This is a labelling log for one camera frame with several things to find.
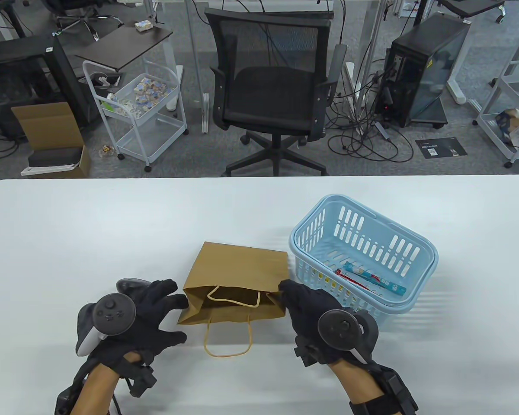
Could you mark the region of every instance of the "computer tower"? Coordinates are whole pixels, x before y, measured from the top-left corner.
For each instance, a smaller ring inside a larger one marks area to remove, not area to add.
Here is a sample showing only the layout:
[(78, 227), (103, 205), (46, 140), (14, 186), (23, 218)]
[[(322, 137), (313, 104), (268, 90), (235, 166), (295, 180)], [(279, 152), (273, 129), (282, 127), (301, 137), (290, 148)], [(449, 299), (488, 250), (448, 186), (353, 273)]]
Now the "computer tower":
[(80, 127), (98, 116), (90, 89), (77, 81), (56, 36), (0, 42), (0, 130), (13, 140), (25, 136), (12, 107), (67, 102)]
[(376, 113), (405, 127), (440, 98), (469, 23), (435, 13), (392, 42), (375, 104)]

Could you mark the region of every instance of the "forearm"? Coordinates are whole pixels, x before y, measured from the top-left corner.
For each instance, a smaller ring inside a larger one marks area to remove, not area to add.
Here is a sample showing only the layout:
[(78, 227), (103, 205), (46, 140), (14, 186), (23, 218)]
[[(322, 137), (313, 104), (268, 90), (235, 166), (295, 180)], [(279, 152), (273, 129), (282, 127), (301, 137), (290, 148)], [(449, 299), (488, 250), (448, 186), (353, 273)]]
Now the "forearm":
[[(127, 353), (129, 362), (137, 362), (137, 353)], [(88, 375), (71, 415), (106, 415), (119, 375), (109, 367), (99, 364)]]
[(357, 405), (384, 395), (377, 382), (364, 369), (344, 360), (329, 365), (329, 367), (344, 387), (351, 403)]

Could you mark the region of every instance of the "vr controller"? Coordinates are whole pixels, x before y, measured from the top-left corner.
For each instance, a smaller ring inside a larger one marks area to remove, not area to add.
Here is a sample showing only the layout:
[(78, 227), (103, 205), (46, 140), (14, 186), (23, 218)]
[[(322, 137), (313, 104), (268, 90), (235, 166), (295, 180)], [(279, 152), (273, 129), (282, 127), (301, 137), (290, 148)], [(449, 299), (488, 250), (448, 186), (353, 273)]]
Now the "vr controller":
[[(366, 310), (329, 310), (319, 318), (317, 330), (332, 348), (350, 351), (363, 364), (372, 360), (372, 352), (378, 339), (378, 326)], [(324, 363), (323, 356), (309, 340), (301, 336), (297, 336), (295, 340), (295, 354), (302, 359), (305, 366)]]
[(108, 336), (129, 330), (137, 316), (132, 298), (148, 285), (150, 282), (143, 279), (120, 279), (115, 284), (117, 293), (103, 296), (96, 304), (83, 306), (77, 316), (77, 356), (87, 356)]

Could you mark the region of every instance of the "paper bag handle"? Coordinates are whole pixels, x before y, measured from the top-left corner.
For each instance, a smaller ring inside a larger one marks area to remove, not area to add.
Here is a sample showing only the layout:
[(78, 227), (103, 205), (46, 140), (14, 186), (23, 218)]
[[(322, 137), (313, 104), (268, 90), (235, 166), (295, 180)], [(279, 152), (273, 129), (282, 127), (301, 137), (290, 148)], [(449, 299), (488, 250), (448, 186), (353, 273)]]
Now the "paper bag handle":
[(258, 301), (256, 302), (256, 305), (253, 306), (252, 304), (244, 304), (244, 303), (241, 303), (241, 302), (238, 302), (238, 301), (235, 301), (235, 300), (228, 300), (228, 299), (224, 299), (224, 298), (213, 298), (211, 295), (216, 292), (218, 289), (219, 289), (220, 285), (216, 286), (214, 289), (212, 289), (210, 291), (210, 293), (207, 295), (207, 297), (212, 300), (212, 301), (226, 301), (228, 303), (233, 303), (233, 304), (236, 304), (237, 306), (243, 306), (243, 307), (249, 307), (249, 308), (258, 308), (260, 306), (260, 295), (261, 295), (261, 292), (258, 291)]
[(248, 314), (248, 338), (249, 338), (250, 342), (248, 343), (248, 348), (241, 353), (213, 354), (212, 352), (210, 352), (208, 350), (208, 336), (210, 334), (210, 324), (211, 324), (211, 318), (208, 320), (208, 328), (206, 329), (206, 336), (204, 336), (204, 350), (212, 358), (233, 358), (235, 356), (242, 356), (243, 354), (248, 353), (250, 351), (250, 348), (252, 348), (253, 338), (252, 338), (252, 325), (250, 324), (250, 314)]

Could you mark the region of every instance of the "chair base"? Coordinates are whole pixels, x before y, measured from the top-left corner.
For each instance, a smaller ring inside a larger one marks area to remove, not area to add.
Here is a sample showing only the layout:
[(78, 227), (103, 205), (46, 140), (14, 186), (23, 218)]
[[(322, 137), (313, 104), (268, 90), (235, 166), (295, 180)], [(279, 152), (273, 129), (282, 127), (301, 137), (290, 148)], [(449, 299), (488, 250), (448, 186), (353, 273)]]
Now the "chair base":
[(97, 42), (100, 40), (98, 33), (95, 28), (93, 28), (90, 24), (91, 20), (103, 20), (103, 19), (113, 19), (117, 20), (119, 25), (117, 27), (123, 26), (123, 22), (116, 16), (111, 14), (99, 14), (98, 10), (95, 8), (87, 8), (86, 10), (82, 10), (82, 13), (77, 16), (56, 16), (56, 24), (59, 27), (59, 30), (54, 32), (54, 36), (59, 36), (64, 33), (66, 30), (71, 29), (73, 26), (82, 23), (86, 26), (87, 30), (90, 32), (94, 40)]
[(263, 150), (243, 158), (238, 162), (229, 164), (222, 176), (230, 177), (234, 170), (251, 166), (252, 164), (262, 162), (263, 160), (271, 160), (273, 162), (273, 176), (279, 176), (281, 160), (288, 160), (300, 164), (301, 166), (309, 167), (321, 172), (321, 176), (328, 176), (327, 168), (323, 166), (323, 164), (319, 164), (288, 149), (288, 147), (297, 141), (304, 142), (304, 139), (305, 137), (302, 136), (291, 136), (282, 140), (280, 134), (273, 134), (272, 140), (269, 141), (259, 134), (252, 131), (246, 131), (246, 134), (240, 137), (240, 141), (243, 144), (249, 144), (250, 140), (252, 140), (263, 147)]

